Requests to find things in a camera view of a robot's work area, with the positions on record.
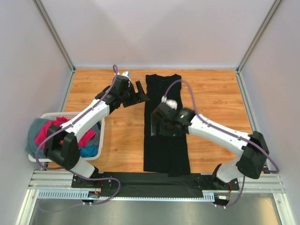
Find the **black t-shirt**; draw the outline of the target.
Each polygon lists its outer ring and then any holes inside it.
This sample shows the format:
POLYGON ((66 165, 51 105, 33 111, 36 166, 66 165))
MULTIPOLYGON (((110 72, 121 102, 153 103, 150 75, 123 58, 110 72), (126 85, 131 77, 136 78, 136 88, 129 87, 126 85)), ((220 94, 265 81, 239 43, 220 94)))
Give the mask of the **black t-shirt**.
POLYGON ((146 75, 146 90, 149 101, 144 108, 143 170, 167 173, 170 177, 190 174, 186 135, 151 135, 151 113, 161 102, 168 87, 181 76, 146 75))

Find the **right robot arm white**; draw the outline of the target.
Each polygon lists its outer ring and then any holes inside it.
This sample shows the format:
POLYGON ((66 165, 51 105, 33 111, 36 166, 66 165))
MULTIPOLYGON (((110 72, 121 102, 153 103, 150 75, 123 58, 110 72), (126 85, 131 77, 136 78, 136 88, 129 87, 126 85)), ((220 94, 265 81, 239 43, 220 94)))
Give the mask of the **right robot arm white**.
POLYGON ((195 135, 208 139, 236 155, 236 158, 216 166, 211 183, 222 189, 236 178, 258 179, 263 171, 269 150, 263 135, 236 131, 215 123, 188 108, 177 109, 174 101, 160 103, 151 114, 151 135, 195 135))

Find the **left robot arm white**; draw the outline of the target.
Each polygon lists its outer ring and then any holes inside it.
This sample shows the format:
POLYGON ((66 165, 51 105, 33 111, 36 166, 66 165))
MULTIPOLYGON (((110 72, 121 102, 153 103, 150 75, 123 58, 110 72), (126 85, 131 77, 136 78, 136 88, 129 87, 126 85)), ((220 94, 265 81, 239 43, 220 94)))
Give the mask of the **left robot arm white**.
POLYGON ((42 144, 44 155, 63 169, 82 177, 86 187, 94 188, 98 184, 98 170, 80 156, 79 141, 97 122, 121 105, 129 107, 148 100, 140 81, 133 84, 127 72, 115 75, 112 84, 97 94, 77 116, 60 126, 48 128, 47 138, 42 144))

